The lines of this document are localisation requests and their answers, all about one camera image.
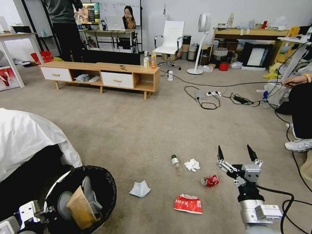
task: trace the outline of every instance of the open shelf compartment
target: open shelf compartment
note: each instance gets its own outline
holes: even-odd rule
[[[72,81],[73,83],[79,83],[79,84],[91,84],[91,85],[97,85],[97,86],[103,86],[102,84],[102,80],[101,80],[101,76],[100,76],[100,71],[92,71],[92,70],[78,70],[78,69],[68,69],[69,73],[71,75]],[[80,81],[76,81],[76,78],[79,75],[82,74],[87,74],[89,75],[91,78],[95,77],[95,76],[99,76],[99,80],[97,80],[96,82],[80,82]]]
[[[135,90],[154,92],[154,74],[133,73],[133,85]]]

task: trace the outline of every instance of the white bedsheet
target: white bedsheet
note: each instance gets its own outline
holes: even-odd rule
[[[78,152],[54,123],[36,114],[0,108],[0,182],[35,153],[55,144],[63,153],[63,163],[82,166]]]

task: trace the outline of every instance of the hand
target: hand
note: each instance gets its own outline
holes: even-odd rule
[[[304,84],[304,83],[307,83],[306,76],[293,76],[284,80],[282,82],[282,86],[286,88],[293,88],[298,84]]]

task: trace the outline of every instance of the person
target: person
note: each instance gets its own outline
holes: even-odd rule
[[[71,62],[82,62],[82,41],[74,17],[73,6],[78,11],[82,8],[80,0],[42,0],[47,6],[53,30],[58,38],[62,59]]]
[[[123,24],[125,29],[135,29],[136,21],[133,17],[133,11],[131,6],[126,6],[124,8]]]
[[[289,106],[296,140],[285,143],[285,147],[291,151],[312,150],[311,78],[312,73],[289,77],[282,82],[284,87],[292,88],[289,94]]]
[[[124,16],[123,16],[123,25],[125,29],[135,29],[136,28],[136,21],[133,17],[133,11],[131,6],[126,6],[124,8]],[[122,46],[123,49],[130,49],[130,39],[129,38],[119,38],[119,45]]]

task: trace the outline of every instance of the white table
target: white table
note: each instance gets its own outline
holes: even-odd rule
[[[278,37],[277,39],[280,39],[281,41],[293,42],[293,43],[300,44],[299,45],[300,48],[298,48],[298,50],[292,56],[292,60],[290,61],[285,73],[282,76],[281,80],[286,80],[290,76],[292,71],[295,69],[295,67],[297,66],[299,60],[302,58],[302,56],[306,52],[306,47],[311,45],[311,42],[308,42],[308,43],[304,44],[303,46],[301,46],[306,41],[302,41],[300,39],[295,39],[293,37]]]
[[[0,44],[3,47],[3,52],[4,52],[6,59],[8,60],[10,66],[12,68],[12,71],[14,72],[14,75],[15,75],[17,81],[19,82],[20,87],[25,87],[25,85],[24,85],[24,82],[23,82],[14,62],[13,62],[12,56],[10,55],[10,52],[7,49],[5,41],[28,38],[30,40],[32,46],[33,46],[35,53],[37,54],[37,56],[39,58],[39,61],[41,62],[41,64],[44,64],[45,62],[43,61],[43,59],[40,55],[40,52],[37,48],[37,45],[35,43],[35,35],[36,35],[36,33],[3,33],[3,34],[0,34]]]
[[[88,42],[87,37],[122,37],[122,38],[130,38],[130,50],[132,52],[132,32],[134,32],[134,29],[126,29],[124,31],[103,31],[103,30],[79,30],[80,32],[84,33],[84,38],[86,43]],[[87,49],[95,49],[100,50],[100,48],[90,48],[87,47]]]

